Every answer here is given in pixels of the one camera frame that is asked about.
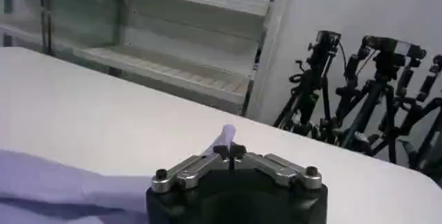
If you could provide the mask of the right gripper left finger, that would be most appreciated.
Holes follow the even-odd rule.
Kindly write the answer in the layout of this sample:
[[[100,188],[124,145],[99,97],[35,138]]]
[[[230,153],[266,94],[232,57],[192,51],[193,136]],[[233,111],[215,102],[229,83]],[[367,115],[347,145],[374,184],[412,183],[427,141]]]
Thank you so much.
[[[228,146],[216,145],[212,150],[209,155],[190,156],[170,169],[158,169],[151,181],[152,191],[164,194],[176,185],[183,189],[192,189],[210,171],[227,170],[230,162]]]

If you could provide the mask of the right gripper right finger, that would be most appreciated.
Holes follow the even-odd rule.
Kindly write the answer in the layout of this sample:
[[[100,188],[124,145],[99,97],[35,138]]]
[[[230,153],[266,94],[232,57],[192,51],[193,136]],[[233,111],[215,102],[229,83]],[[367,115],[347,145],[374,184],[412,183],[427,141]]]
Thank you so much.
[[[290,187],[294,181],[309,190],[323,186],[323,176],[314,166],[302,167],[274,153],[260,155],[247,151],[244,145],[230,146],[234,169],[254,169],[269,176],[277,185]]]

